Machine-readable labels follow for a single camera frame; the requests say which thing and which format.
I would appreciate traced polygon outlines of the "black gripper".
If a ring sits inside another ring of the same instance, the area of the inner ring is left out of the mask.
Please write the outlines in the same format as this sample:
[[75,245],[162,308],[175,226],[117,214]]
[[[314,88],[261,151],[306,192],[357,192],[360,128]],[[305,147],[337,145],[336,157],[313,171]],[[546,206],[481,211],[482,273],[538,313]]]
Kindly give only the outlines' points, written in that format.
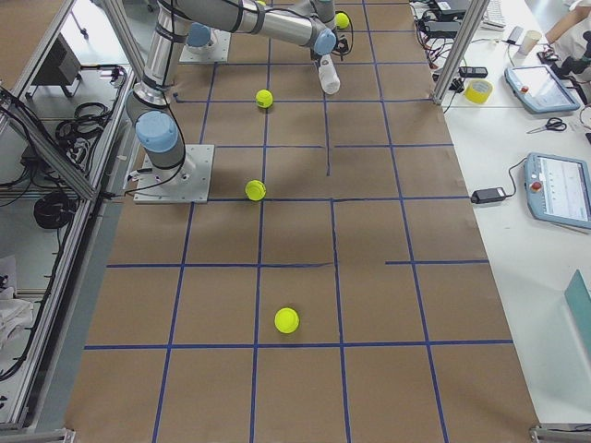
[[340,59],[345,59],[352,52],[353,47],[354,35],[350,37],[341,35],[337,37],[337,43],[332,50],[332,54],[337,55]]

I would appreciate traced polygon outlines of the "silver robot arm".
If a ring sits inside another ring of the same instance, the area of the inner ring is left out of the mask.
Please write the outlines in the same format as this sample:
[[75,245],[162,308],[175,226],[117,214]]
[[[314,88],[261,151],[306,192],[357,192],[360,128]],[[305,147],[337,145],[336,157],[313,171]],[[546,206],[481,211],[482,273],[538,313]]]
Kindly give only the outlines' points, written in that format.
[[225,63],[229,54],[231,33],[193,23],[181,53],[182,64]]
[[307,47],[318,56],[337,45],[333,1],[300,1],[291,7],[257,1],[161,1],[148,60],[127,96],[127,115],[139,142],[167,183],[182,173],[185,142],[166,93],[172,87],[180,55],[193,24],[209,29],[262,35]]

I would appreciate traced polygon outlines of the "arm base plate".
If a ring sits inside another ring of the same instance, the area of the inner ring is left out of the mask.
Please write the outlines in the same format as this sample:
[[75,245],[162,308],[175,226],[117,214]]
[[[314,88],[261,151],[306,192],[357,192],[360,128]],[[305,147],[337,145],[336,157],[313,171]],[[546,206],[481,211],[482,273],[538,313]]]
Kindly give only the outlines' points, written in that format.
[[145,155],[142,167],[150,172],[139,176],[139,191],[134,193],[138,204],[184,204],[206,203],[208,200],[214,146],[188,144],[185,163],[174,179],[176,169],[168,171],[155,168],[151,159]]
[[180,64],[214,64],[226,63],[229,55],[231,34],[222,30],[214,30],[211,41],[203,46],[185,45],[179,59]]

